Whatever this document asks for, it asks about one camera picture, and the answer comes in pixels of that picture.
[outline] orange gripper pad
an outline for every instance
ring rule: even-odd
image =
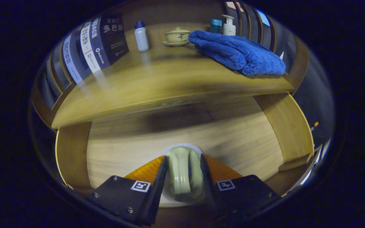
[[[203,154],[203,156],[205,157],[205,160],[208,164],[210,176],[214,185],[218,181],[233,180],[243,177],[240,173],[232,170],[227,165],[223,164],[217,159],[214,159],[205,154]]]
[[[143,166],[140,166],[135,171],[126,175],[125,178],[135,181],[150,182],[153,185],[163,158],[164,155],[144,164]]]

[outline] mug handle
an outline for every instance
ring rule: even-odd
[[[174,194],[190,193],[188,175],[189,148],[176,147],[167,152],[169,161],[169,174],[174,183]]]

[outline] blue towel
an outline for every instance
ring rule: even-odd
[[[285,63],[277,55],[242,36],[197,30],[188,36],[188,40],[204,55],[244,75],[285,73]]]

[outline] teal cap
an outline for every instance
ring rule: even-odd
[[[211,25],[222,26],[222,21],[221,20],[217,20],[217,19],[211,19],[210,20],[210,24]]]

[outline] qr code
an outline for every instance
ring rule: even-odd
[[[132,190],[138,191],[138,192],[147,192],[149,190],[150,183],[144,182],[144,181],[136,181],[133,186]]]
[[[231,180],[218,181],[217,184],[219,187],[219,191],[226,191],[236,188]]]

